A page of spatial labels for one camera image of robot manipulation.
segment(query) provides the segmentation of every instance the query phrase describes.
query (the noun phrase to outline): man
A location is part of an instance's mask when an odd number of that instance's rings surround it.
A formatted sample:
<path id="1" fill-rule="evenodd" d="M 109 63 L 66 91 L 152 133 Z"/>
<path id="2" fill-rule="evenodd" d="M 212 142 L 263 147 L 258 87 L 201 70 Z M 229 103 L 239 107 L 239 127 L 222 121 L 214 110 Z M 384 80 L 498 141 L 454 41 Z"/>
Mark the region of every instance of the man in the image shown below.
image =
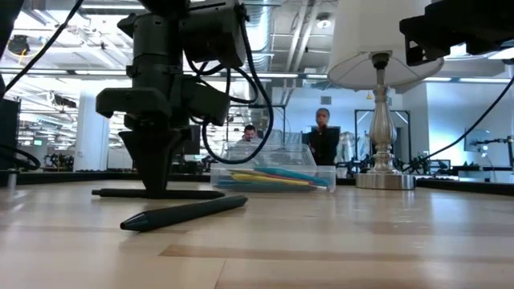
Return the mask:
<path id="1" fill-rule="evenodd" d="M 255 126 L 249 124 L 244 127 L 244 135 L 241 140 L 237 142 L 237 145 L 248 145 L 250 143 L 258 144 L 261 140 L 257 136 L 257 132 L 255 131 Z"/>
<path id="2" fill-rule="evenodd" d="M 339 136 L 328 130 L 330 112 L 326 108 L 316 111 L 316 130 L 308 136 L 308 146 L 316 165 L 335 165 Z"/>

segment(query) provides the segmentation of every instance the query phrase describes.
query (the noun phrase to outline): ceiling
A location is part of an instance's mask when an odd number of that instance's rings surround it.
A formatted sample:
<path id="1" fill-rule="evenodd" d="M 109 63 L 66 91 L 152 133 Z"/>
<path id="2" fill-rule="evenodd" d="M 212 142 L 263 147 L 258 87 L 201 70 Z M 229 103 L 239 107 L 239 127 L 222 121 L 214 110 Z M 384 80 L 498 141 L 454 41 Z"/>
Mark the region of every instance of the ceiling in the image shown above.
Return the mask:
<path id="1" fill-rule="evenodd" d="M 25 4 L 26 8 L 15 23 L 13 37 L 14 35 L 28 36 L 30 51 L 23 57 L 6 51 L 0 62 L 6 82 L 15 73 L 14 71 L 9 73 L 7 68 L 24 67 L 31 60 L 31 56 L 37 54 L 42 45 L 54 34 L 56 27 L 65 19 L 74 5 L 74 1 L 26 0 Z M 267 73 L 299 71 L 315 75 L 326 73 L 333 25 L 321 27 L 318 23 L 320 20 L 329 20 L 333 24 L 337 0 L 249 0 L 246 4 L 248 14 L 251 16 L 247 30 L 254 51 L 253 58 L 259 71 Z M 130 12 L 144 13 L 138 6 L 137 1 L 129 0 L 84 1 L 82 9 L 70 21 L 68 28 L 35 65 L 35 69 L 41 70 L 41 73 L 25 76 L 7 94 L 8 98 L 22 101 L 24 113 L 21 124 L 26 126 L 24 130 L 28 131 L 27 134 L 41 132 L 41 128 L 34 128 L 34 123 L 39 122 L 52 129 L 57 128 L 55 136 L 66 138 L 66 144 L 73 145 L 78 110 L 56 104 L 55 96 L 80 105 L 80 88 L 84 86 L 93 85 L 102 88 L 130 86 L 129 79 L 123 74 L 125 66 L 132 62 L 133 41 L 121 32 L 116 24 Z M 294 37 L 297 29 L 301 31 L 298 39 Z M 296 44 L 295 50 L 292 50 L 293 43 Z M 459 50 L 455 50 L 455 53 L 462 54 Z M 475 76 L 494 76 L 504 71 L 500 61 L 484 59 L 476 61 L 476 64 L 467 62 L 468 67 L 465 68 L 461 61 L 448 62 L 441 74 L 455 76 L 456 73 L 467 73 L 466 76 L 469 76 L 469 71 L 473 71 Z M 184 71 L 190 71 L 186 64 Z M 220 79 L 211 80 L 209 81 L 211 85 L 224 90 L 224 83 Z M 269 92 L 274 86 L 285 85 L 295 88 L 303 86 L 304 83 L 302 81 L 286 82 L 282 79 L 265 82 Z M 251 98 L 247 83 L 241 79 L 234 80 L 231 95 Z M 285 99 L 286 97 L 279 100 L 278 104 L 284 104 Z M 258 118 L 267 119 L 265 110 L 262 109 L 232 108 L 230 115 L 234 117 L 234 121 L 229 124 L 229 140 L 238 140 L 241 137 L 241 132 L 238 130 L 241 130 L 244 124 Z M 111 146 L 119 146 L 121 142 L 117 133 L 124 129 L 123 116 L 113 117 L 110 123 Z M 226 127 L 212 128 L 210 133 L 212 141 L 215 141 L 218 147 L 226 139 Z M 55 137 L 53 145 L 66 147 L 62 145 L 63 142 L 57 140 L 58 137 Z"/>

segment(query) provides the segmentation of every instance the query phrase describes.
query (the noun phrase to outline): silver lamp base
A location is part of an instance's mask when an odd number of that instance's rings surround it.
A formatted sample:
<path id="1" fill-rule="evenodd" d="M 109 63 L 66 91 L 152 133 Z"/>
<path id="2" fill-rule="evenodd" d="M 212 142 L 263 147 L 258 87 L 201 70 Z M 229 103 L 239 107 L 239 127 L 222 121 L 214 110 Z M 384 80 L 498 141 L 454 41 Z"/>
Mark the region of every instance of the silver lamp base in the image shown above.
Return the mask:
<path id="1" fill-rule="evenodd" d="M 357 174 L 357 188 L 360 189 L 412 190 L 414 187 L 414 177 L 411 175 L 377 173 Z"/>

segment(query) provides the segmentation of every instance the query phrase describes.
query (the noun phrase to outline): black shirt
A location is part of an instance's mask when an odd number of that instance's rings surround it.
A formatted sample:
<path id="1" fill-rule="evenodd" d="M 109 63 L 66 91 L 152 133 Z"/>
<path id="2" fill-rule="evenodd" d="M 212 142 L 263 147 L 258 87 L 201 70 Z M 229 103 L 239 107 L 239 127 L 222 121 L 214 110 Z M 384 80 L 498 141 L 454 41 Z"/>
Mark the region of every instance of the black shirt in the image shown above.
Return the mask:
<path id="1" fill-rule="evenodd" d="M 315 130 L 308 135 L 308 143 L 314 149 L 312 156 L 316 165 L 335 165 L 339 136 L 326 127 Z"/>

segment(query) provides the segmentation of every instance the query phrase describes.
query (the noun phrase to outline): table surface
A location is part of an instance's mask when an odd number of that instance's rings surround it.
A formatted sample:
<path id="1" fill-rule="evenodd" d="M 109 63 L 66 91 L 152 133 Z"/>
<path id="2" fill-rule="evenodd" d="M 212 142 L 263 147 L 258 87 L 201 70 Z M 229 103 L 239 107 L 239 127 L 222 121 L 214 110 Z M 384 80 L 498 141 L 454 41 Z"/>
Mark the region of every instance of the table surface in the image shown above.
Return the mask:
<path id="1" fill-rule="evenodd" d="M 91 196 L 106 187 L 141 183 L 0 190 L 1 287 L 514 288 L 512 197 L 353 187 L 249 193 L 243 208 L 134 234 L 120 222 L 187 201 Z"/>

